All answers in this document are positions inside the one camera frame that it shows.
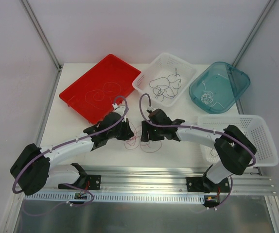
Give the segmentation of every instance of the white basket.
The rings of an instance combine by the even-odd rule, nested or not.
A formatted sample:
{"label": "white basket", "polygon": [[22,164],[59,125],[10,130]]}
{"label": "white basket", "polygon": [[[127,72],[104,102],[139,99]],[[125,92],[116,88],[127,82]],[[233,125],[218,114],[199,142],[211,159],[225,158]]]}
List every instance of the white basket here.
{"label": "white basket", "polygon": [[[159,90],[157,89],[157,86],[166,88],[164,84],[166,84],[167,81],[162,77],[167,78],[169,75],[175,75],[175,69],[177,69],[176,72],[181,78],[180,88],[177,89],[179,82],[177,81],[173,84],[173,86],[171,86],[172,89],[163,91],[165,97],[157,96],[156,92]],[[145,71],[143,71],[138,77],[134,79],[132,85],[140,94],[148,93],[153,101],[160,103],[165,107],[171,107],[194,81],[193,76],[195,72],[196,70],[188,62],[185,62],[184,60],[171,54],[162,53],[149,65]]]}
{"label": "white basket", "polygon": [[[203,115],[198,118],[198,125],[204,128],[224,131],[228,125],[237,126],[256,147],[255,166],[275,166],[278,154],[266,122],[254,115]],[[210,163],[217,163],[219,157],[216,150],[200,145],[203,158]]]}

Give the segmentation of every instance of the tabletop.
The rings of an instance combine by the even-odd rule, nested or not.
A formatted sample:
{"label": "tabletop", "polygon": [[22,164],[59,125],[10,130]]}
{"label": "tabletop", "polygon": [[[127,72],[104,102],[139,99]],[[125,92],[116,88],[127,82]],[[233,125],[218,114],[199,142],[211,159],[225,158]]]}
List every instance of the tabletop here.
{"label": "tabletop", "polygon": [[[71,107],[68,107],[59,98],[59,94],[94,65],[87,63],[64,64],[42,137],[41,146],[54,145],[72,139],[82,133],[85,128],[91,126],[86,119]],[[149,66],[149,64],[131,65],[138,70],[144,70]],[[196,69],[193,77],[195,79],[209,65],[193,65],[193,67]],[[126,99],[130,109],[127,117],[132,123],[131,129],[134,130],[134,128],[140,126],[143,120],[139,110],[140,95],[134,90]],[[147,103],[148,100],[143,101],[143,108],[147,106]],[[207,114],[191,101],[187,90],[176,103],[170,108],[162,108],[171,120],[180,118],[190,123],[196,123],[198,116]],[[224,114],[238,114],[236,105],[233,105]],[[130,145],[123,141],[111,139],[105,146],[92,152],[72,157],[61,164],[71,163],[79,163],[83,166],[163,168],[208,167],[210,165],[202,158],[199,144],[163,140],[162,142],[151,142],[149,145],[145,143],[140,145],[140,137]]]}

